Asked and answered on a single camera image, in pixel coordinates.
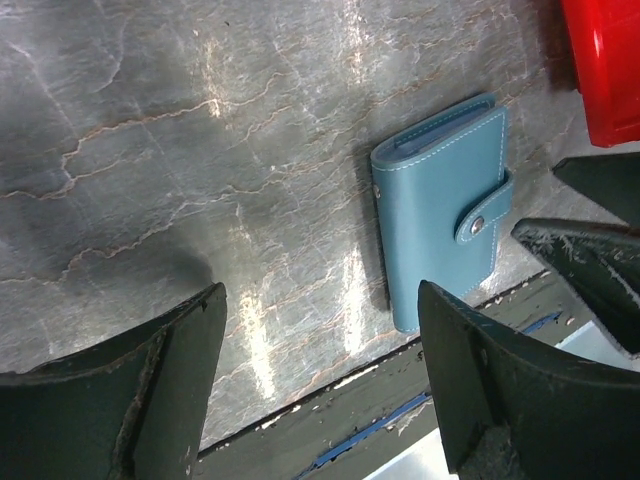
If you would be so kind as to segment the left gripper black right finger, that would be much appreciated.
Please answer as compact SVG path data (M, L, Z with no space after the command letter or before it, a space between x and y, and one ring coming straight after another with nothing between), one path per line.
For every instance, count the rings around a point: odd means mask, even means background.
M420 336L461 479L636 479L639 375L562 351L423 281Z

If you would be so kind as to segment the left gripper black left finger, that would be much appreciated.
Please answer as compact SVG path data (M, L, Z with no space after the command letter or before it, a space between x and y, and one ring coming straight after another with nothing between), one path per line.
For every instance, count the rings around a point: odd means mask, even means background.
M101 343L2 374L2 478L191 478L226 320L215 283Z

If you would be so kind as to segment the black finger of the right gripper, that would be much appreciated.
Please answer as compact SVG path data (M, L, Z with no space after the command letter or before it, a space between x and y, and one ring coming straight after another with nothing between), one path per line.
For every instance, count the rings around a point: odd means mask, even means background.
M639 225L638 152L567 157L553 168L553 174L631 226Z
M512 237L561 276L626 354L639 352L639 229L626 225L525 218Z

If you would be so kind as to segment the blue leather card holder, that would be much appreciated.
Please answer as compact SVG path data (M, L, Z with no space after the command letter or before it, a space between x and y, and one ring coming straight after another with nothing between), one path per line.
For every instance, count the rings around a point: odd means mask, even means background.
M370 154L395 328L419 329L418 289L433 282L458 298L495 267L511 209L508 117L482 93L383 141Z

